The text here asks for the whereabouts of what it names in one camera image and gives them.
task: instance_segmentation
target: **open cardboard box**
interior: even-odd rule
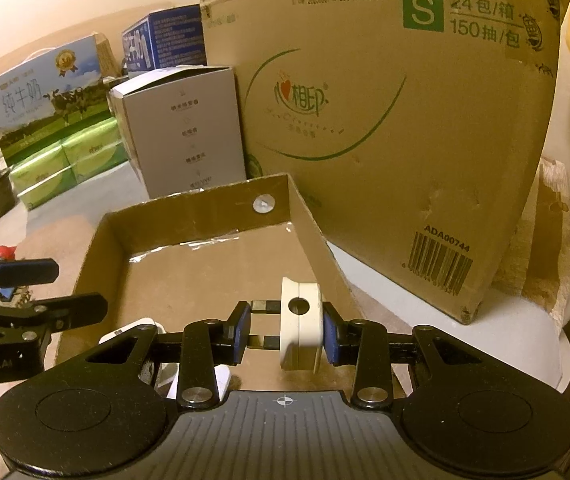
[[[168,332],[226,319],[238,301],[278,299],[283,276],[318,282],[344,319],[361,317],[343,273],[286,174],[185,192],[106,215],[86,253],[75,293],[100,292],[106,319],[63,333],[56,362],[142,317]],[[277,335],[279,316],[252,315],[252,334]],[[325,355],[316,374],[285,372],[279,353],[247,349],[232,388],[351,390],[353,367]]]

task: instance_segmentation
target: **red heart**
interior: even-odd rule
[[[291,81],[287,79],[287,81],[283,81],[281,83],[281,93],[286,101],[289,101],[289,91],[291,90]]]

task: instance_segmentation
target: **blue box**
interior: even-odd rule
[[[124,30],[122,42],[130,72],[207,63],[198,5],[152,12]]]

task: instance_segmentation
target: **metal prong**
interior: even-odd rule
[[[247,347],[255,350],[279,350],[281,338],[277,335],[250,335],[247,338]]]
[[[280,314],[280,300],[252,300],[252,314]]]

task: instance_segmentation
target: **green curved line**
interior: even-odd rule
[[[260,67],[258,67],[258,70],[255,72],[255,74],[252,76],[251,80],[249,81],[247,91],[245,92],[245,102],[243,103],[243,107],[245,106],[245,103],[247,102],[247,97],[249,95],[250,89],[252,88],[252,85],[254,84],[254,79],[256,79],[256,77],[259,75],[260,71],[262,69],[264,69],[266,66],[268,66],[275,59],[277,59],[281,56],[285,56],[285,54],[291,54],[292,52],[296,52],[297,50],[300,50],[300,49],[299,48],[293,48],[290,50],[283,50],[283,52],[279,52],[278,54],[276,54],[276,56],[271,56],[270,59],[268,59]]]
[[[289,158],[295,158],[297,160],[310,160],[310,161],[329,160],[330,158],[335,158],[337,156],[345,155],[345,153],[351,152],[351,150],[353,150],[358,145],[365,142],[367,140],[367,138],[370,137],[378,129],[378,127],[385,120],[387,115],[390,113],[390,111],[392,110],[392,108],[396,104],[396,101],[398,100],[399,95],[401,95],[401,90],[403,89],[403,85],[405,84],[406,80],[407,80],[407,75],[404,76],[403,80],[401,81],[401,86],[399,86],[398,91],[396,92],[396,95],[394,96],[394,99],[392,100],[391,104],[389,105],[389,107],[387,107],[387,110],[385,110],[385,113],[383,113],[383,115],[381,116],[379,121],[377,121],[377,123],[374,124],[374,126],[371,128],[371,130],[369,132],[367,132],[361,139],[357,140],[351,146],[348,146],[347,148],[345,148],[344,150],[341,150],[340,152],[330,153],[329,155],[321,155],[321,156],[303,156],[303,155],[293,155],[292,153],[280,152],[279,150],[275,150],[273,148],[270,148],[269,146],[265,146],[264,144],[261,144],[261,146],[264,148],[267,148],[271,152],[275,152],[275,153],[278,153],[279,155],[287,156]]]

